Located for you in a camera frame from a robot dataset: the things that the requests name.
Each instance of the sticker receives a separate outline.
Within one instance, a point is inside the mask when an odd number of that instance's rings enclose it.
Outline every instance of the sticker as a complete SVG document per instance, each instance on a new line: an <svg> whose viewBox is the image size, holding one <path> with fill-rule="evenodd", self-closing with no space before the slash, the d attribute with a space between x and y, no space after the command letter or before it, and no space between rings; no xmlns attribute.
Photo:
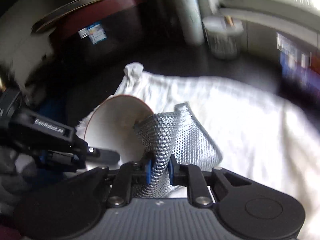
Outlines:
<svg viewBox="0 0 320 240"><path fill-rule="evenodd" d="M78 33L81 39L89 35L87 28L83 28L82 30L79 30Z"/></svg>
<svg viewBox="0 0 320 240"><path fill-rule="evenodd" d="M101 24L94 23L87 27L89 37L93 44L96 44L99 41L103 41L107 38Z"/></svg>

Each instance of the trash can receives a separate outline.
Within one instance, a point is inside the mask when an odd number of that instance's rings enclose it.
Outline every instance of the trash can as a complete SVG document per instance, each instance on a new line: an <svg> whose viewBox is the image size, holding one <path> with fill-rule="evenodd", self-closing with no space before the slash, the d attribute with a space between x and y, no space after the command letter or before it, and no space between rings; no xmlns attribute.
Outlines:
<svg viewBox="0 0 320 240"><path fill-rule="evenodd" d="M240 54L242 22L226 17L210 16L202 20L212 54L219 59L235 59Z"/></svg>

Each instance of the silver cloth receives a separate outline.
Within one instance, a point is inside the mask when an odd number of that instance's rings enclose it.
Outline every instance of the silver cloth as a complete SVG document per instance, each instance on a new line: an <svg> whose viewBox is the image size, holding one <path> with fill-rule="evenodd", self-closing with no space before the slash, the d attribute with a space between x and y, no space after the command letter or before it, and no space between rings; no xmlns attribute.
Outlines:
<svg viewBox="0 0 320 240"><path fill-rule="evenodd" d="M165 197L177 187L170 185L167 170L174 154L180 164L195 164L210 171L222 161L215 142L193 115L188 103L178 104L172 113L154 114L134 126L147 152L155 154L151 183L134 189L144 198Z"/></svg>

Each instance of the white cloth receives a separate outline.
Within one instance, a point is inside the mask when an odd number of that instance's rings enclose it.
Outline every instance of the white cloth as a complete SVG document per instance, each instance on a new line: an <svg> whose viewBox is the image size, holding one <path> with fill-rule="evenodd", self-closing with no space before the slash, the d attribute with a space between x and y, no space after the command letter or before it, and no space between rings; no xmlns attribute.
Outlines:
<svg viewBox="0 0 320 240"><path fill-rule="evenodd" d="M223 168L298 199L306 211L300 239L320 239L320 135L287 100L220 77L165 77L126 66L115 95L140 98L155 112L188 101L220 148ZM83 138L91 114L78 127Z"/></svg>

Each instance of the white bowl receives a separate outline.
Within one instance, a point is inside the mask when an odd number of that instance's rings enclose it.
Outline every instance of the white bowl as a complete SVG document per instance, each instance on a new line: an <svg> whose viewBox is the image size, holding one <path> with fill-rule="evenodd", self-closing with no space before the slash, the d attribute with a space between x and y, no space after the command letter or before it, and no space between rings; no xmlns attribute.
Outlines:
<svg viewBox="0 0 320 240"><path fill-rule="evenodd" d="M105 100L93 113L84 133L89 146L116 151L120 154L118 165L109 168L118 169L123 163L139 161L144 146L136 136L133 126L152 115L148 105L129 95L118 95ZM87 169L101 166L87 163Z"/></svg>

